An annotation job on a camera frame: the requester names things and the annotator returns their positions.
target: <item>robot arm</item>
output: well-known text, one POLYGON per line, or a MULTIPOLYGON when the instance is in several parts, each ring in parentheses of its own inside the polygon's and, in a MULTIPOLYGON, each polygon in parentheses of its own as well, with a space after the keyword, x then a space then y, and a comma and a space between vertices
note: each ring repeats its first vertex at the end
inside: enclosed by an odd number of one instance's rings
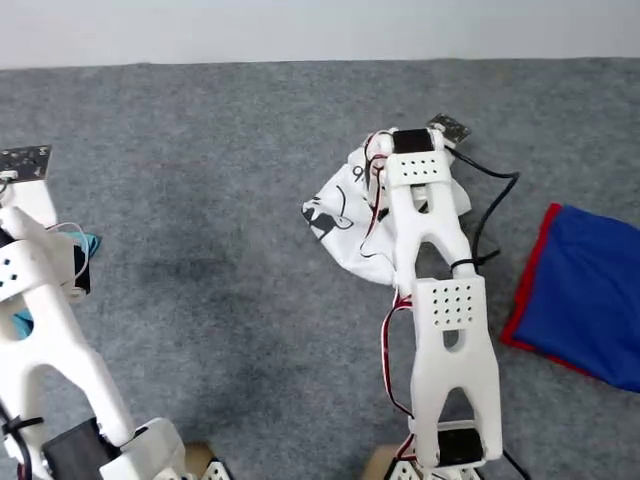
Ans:
POLYGON ((502 454, 498 364, 487 328, 484 279, 475 271, 460 228, 461 189, 451 177, 453 158, 442 133, 420 129, 384 137, 372 158, 383 159, 379 180, 396 236, 396 305, 413 307, 416 354, 409 427, 415 456, 425 472, 462 478, 460 472, 502 454), (420 208, 425 199, 426 211, 420 208), (416 277, 423 242, 432 243, 453 267, 452 278, 416 277), (445 345, 447 332, 457 335, 454 345, 445 345), (474 419, 439 423, 449 392, 458 387, 474 419))
MULTIPOLYGON (((156 419, 134 428, 102 357, 88 345, 69 306, 78 298, 74 243, 45 228, 56 222, 45 181, 29 178, 33 172, 22 167, 35 158, 46 169, 39 158, 43 148, 16 149, 24 163, 13 150, 0 153, 0 171, 7 169, 5 156, 12 168, 19 165, 0 196, 0 411, 7 452, 23 465, 25 480, 196 480, 186 471, 185 447, 171 422, 156 419), (24 308, 34 328, 21 339, 11 317, 24 308), (36 402, 34 373, 42 365, 78 386, 96 416, 49 441, 36 402)), ((228 478, 217 461, 209 470, 205 478, 228 478)))

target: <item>white fabric with black print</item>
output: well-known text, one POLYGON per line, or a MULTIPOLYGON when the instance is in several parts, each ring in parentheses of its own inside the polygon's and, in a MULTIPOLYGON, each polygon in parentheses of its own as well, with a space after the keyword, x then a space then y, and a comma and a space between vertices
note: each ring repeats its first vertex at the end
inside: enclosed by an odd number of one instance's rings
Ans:
MULTIPOLYGON (((374 138, 368 155, 378 148, 374 138)), ((378 218, 367 236, 377 185, 371 185, 367 191, 364 148, 361 146, 351 152, 347 163, 313 198, 303 203, 302 214, 311 231, 341 267, 365 280, 394 285, 393 222, 382 188, 378 218)), ((469 197, 455 180, 452 188, 456 210, 462 215, 471 209, 469 197)))

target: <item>printed number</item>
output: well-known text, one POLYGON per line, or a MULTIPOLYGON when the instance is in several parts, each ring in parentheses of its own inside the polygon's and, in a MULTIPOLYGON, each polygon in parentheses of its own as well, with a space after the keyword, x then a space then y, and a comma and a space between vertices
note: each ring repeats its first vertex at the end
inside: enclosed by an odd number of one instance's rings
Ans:
POLYGON ((362 175, 364 175, 364 168, 362 168, 360 165, 356 165, 355 167, 353 167, 352 173, 356 177, 354 182, 358 183, 362 178, 362 175))

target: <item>white wall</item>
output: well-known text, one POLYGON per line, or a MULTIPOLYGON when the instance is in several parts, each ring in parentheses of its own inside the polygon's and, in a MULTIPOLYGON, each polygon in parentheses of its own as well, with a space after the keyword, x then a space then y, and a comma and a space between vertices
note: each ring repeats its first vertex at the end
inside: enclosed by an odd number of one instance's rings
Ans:
POLYGON ((640 0, 1 0, 0 68, 640 56, 640 0))

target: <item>carpet floor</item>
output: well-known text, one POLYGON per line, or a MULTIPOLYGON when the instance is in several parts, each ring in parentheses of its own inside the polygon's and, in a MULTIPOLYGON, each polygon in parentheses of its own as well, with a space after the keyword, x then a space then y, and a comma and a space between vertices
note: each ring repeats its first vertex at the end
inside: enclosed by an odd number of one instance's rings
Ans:
MULTIPOLYGON (((0 106, 0 146, 53 144, 60 220, 104 237, 75 311, 136 422, 170 418, 238 480, 357 478, 376 445, 404 439, 380 371, 391 289, 341 270, 300 206, 368 132, 456 117, 474 132, 462 151, 522 172, 483 269, 505 445, 536 480, 640 474, 639 395, 497 342, 550 202, 640 226, 640 60, 4 71, 0 106)), ((503 184, 453 173, 473 222, 503 184)), ((405 318, 391 354, 406 399, 405 318)), ((53 371, 41 396, 52 433, 90 415, 53 371)), ((518 478, 505 460, 483 471, 518 478)), ((0 476, 14 472, 3 456, 0 476)))

